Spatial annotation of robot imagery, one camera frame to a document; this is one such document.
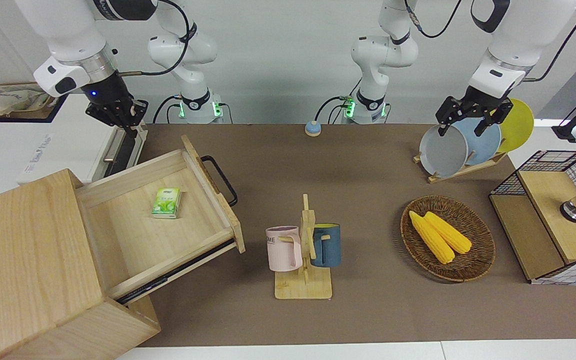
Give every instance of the wooden box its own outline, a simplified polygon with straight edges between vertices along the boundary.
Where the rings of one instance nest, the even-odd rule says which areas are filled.
[[[538,152],[490,194],[523,273],[533,284],[576,285],[576,152]]]
[[[184,193],[154,219],[160,187]],[[240,224],[183,148],[83,186],[70,170],[0,194],[0,359],[110,360],[160,331],[149,294],[225,251]]]

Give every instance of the mug rack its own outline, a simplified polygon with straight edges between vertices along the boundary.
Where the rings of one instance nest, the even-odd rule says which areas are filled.
[[[299,226],[303,265],[293,271],[274,273],[274,297],[277,299],[330,299],[332,297],[330,268],[311,265],[311,259],[317,258],[313,240],[314,229],[315,210],[311,210],[309,206],[308,194],[303,194],[303,210]]]

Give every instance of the green tissue pack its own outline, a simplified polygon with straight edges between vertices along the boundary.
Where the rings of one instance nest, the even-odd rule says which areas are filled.
[[[152,206],[152,216],[156,219],[178,218],[181,191],[176,187],[162,187],[157,191],[155,203]]]

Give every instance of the yellow corn cob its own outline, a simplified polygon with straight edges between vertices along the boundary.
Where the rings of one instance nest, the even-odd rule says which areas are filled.
[[[423,242],[432,251],[434,257],[439,260],[441,264],[448,264],[455,259],[453,249],[446,244],[446,241],[441,235],[426,221],[423,217],[419,216],[416,212],[410,211],[410,220],[416,232],[419,233]]]
[[[457,253],[465,254],[471,250],[473,243],[468,240],[461,232],[454,228],[451,224],[447,223],[444,219],[437,216],[431,211],[423,215],[423,218],[430,224],[441,237],[453,248]]]

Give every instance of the pink mug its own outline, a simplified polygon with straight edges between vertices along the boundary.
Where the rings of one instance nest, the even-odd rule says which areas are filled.
[[[266,228],[265,242],[268,248],[268,265],[276,272],[294,271],[304,264],[299,227],[276,226]]]

